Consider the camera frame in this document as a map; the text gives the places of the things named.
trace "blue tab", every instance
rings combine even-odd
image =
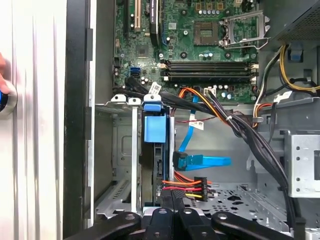
[[[186,158],[179,159],[178,168],[185,171],[191,171],[211,167],[229,166],[230,164],[231,158],[227,156],[188,155]]]
[[[143,110],[145,112],[161,112],[161,103],[145,103]]]
[[[165,143],[167,116],[144,117],[144,141],[146,143]]]

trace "side panel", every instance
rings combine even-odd
[[[1,239],[62,239],[66,6],[0,1],[4,77],[18,93],[0,120]]]

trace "sticker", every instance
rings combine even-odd
[[[177,30],[177,24],[175,22],[169,22],[168,29],[169,30]]]
[[[161,90],[161,85],[154,81],[150,87],[149,94],[159,94]]]
[[[204,130],[204,127],[205,127],[204,122],[203,121],[195,121],[195,120],[197,120],[195,115],[193,113],[190,114],[189,121],[191,121],[191,122],[189,122],[189,126],[194,127],[199,130]]]
[[[284,100],[284,99],[288,99],[290,98],[290,95],[292,94],[292,91],[286,91],[284,92],[282,95],[278,95],[274,98],[274,103],[279,103],[281,100]]]

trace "chipset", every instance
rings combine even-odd
[[[146,59],[149,57],[148,45],[137,45],[135,51],[138,59]]]
[[[219,26],[217,22],[196,21],[194,23],[194,45],[214,46],[219,44]]]

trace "black wire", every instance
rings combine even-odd
[[[126,93],[128,95],[136,95],[138,93],[138,95],[142,98],[141,95],[147,94],[148,90],[141,84],[137,83],[138,82],[136,80],[133,81],[131,79],[128,84],[133,90],[137,92],[127,91]],[[164,103],[168,103],[168,105],[170,105],[171,107],[183,109],[190,108],[189,110],[196,110],[204,113],[209,113],[215,116],[215,114],[207,105],[189,102],[166,91],[160,92],[160,95],[162,97],[162,101]],[[214,108],[218,111],[221,117],[226,119],[229,116],[232,117],[231,119],[228,119],[227,123],[232,128],[234,134],[238,137],[243,138],[243,140],[249,145],[256,159],[262,164],[262,166],[274,177],[274,179],[280,185],[283,191],[283,196],[286,204],[288,224],[290,227],[294,227],[295,218],[301,214],[300,206],[298,201],[295,201],[288,195],[288,178],[280,162],[277,160],[274,151],[267,143],[267,141],[258,132],[256,132],[247,122],[245,122],[243,119],[241,119],[233,113],[226,112],[214,95],[211,95],[210,97],[214,103]]]
[[[268,144],[271,143],[272,137],[274,136],[275,133],[275,128],[276,128],[276,118],[277,118],[277,102],[274,102],[271,107],[271,114],[270,114],[270,123],[269,123],[269,132],[270,132],[270,137]]]

